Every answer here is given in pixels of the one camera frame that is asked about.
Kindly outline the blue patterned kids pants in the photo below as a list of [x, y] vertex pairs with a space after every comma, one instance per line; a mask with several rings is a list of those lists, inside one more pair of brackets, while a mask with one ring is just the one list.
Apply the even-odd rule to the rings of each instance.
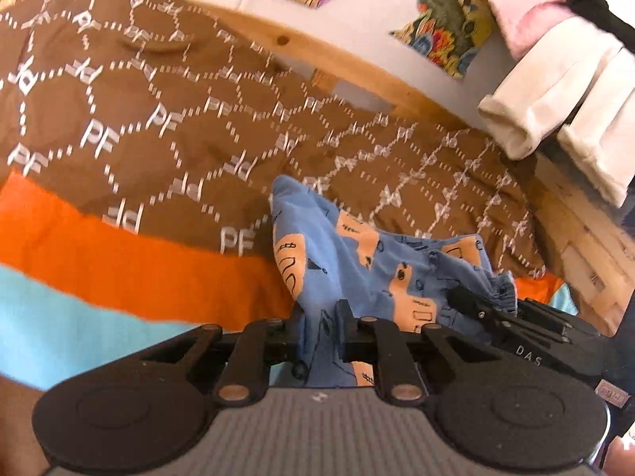
[[463, 287], [517, 312], [514, 278], [494, 271], [479, 235], [434, 240], [378, 230], [290, 176], [273, 183], [271, 212], [275, 263], [300, 309], [298, 358], [307, 387], [373, 381], [368, 364], [341, 358], [341, 300], [356, 318], [392, 320], [413, 333], [438, 323], [482, 343], [489, 334], [449, 304], [450, 289]]

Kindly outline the orange blue striped bedsheet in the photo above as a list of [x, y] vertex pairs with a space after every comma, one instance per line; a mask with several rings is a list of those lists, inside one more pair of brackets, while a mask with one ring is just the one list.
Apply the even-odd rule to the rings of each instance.
[[[121, 201], [89, 216], [9, 176], [1, 191], [3, 376], [48, 390], [200, 324], [239, 332], [298, 307], [275, 263], [271, 204], [263, 230], [224, 227], [215, 251], [142, 234], [145, 215]], [[518, 301], [576, 312], [561, 279], [512, 277]]]

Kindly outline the white hanging garment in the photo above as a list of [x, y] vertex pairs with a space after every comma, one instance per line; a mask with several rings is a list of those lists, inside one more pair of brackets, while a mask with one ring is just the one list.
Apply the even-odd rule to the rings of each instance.
[[634, 178], [634, 55], [582, 17], [549, 30], [478, 111], [512, 160], [551, 133], [605, 201], [620, 207]]

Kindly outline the torn colourful landscape poster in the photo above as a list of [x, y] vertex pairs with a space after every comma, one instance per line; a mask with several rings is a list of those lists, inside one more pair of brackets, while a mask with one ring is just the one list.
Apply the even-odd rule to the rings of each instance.
[[487, 0], [418, 0], [418, 12], [391, 36], [454, 79], [464, 77], [494, 29]]

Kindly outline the brown PF patterned blanket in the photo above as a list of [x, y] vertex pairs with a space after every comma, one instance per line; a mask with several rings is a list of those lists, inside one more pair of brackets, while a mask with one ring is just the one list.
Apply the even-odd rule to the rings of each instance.
[[142, 205], [142, 234], [212, 251], [224, 227], [263, 230], [287, 175], [379, 229], [476, 233], [496, 270], [545, 269], [484, 133], [327, 94], [186, 0], [6, 6], [1, 171], [96, 217]]

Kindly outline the pink hanging garment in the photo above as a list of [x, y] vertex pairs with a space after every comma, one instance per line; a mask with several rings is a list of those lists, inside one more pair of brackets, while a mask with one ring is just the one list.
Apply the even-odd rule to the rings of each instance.
[[553, 27], [575, 14], [566, 0], [487, 0], [514, 60], [520, 60]]

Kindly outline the black hanging garment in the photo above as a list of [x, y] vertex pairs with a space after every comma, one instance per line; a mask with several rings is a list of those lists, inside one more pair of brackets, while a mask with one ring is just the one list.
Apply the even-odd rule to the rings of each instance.
[[566, 4], [573, 13], [611, 33], [629, 52], [635, 54], [635, 29], [612, 13], [606, 0], [566, 0]]

